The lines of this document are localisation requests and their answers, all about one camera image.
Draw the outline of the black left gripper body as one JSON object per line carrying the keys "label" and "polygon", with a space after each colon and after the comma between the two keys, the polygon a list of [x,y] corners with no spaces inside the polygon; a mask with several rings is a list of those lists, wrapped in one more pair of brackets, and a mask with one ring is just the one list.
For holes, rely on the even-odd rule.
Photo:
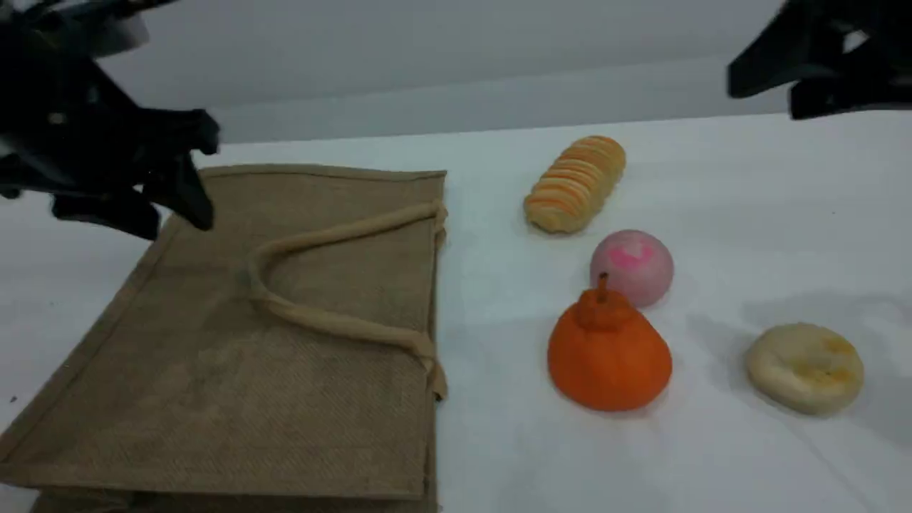
{"label": "black left gripper body", "polygon": [[163,119],[98,59],[143,45],[159,1],[2,3],[2,195],[51,195],[52,214],[153,240],[160,216],[137,191],[162,153]]}

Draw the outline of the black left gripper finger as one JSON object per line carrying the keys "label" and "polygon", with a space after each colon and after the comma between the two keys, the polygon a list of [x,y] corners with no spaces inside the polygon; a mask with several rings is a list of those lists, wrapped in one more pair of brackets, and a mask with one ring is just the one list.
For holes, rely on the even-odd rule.
{"label": "black left gripper finger", "polygon": [[198,230],[214,227],[214,205],[189,153],[158,162],[146,175],[141,191],[147,200],[168,208]]}
{"label": "black left gripper finger", "polygon": [[139,110],[140,142],[156,155],[176,155],[199,150],[215,155],[219,150],[219,124],[205,110]]}

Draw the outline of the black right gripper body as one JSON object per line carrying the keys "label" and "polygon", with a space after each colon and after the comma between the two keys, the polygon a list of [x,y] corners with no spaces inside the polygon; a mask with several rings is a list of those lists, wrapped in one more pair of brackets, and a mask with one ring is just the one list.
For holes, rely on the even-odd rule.
{"label": "black right gripper body", "polygon": [[864,35],[848,52],[849,61],[893,83],[910,82],[911,2],[844,1],[839,19]]}

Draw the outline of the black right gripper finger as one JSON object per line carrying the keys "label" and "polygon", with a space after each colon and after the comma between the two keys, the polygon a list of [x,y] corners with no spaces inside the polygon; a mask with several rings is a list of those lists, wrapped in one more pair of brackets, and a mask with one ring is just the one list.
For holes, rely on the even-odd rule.
{"label": "black right gripper finger", "polygon": [[784,84],[838,76],[846,30],[825,1],[785,1],[727,65],[727,94],[749,98]]}
{"label": "black right gripper finger", "polygon": [[789,72],[789,116],[811,120],[871,110],[910,110],[910,69],[827,73],[798,68]]}

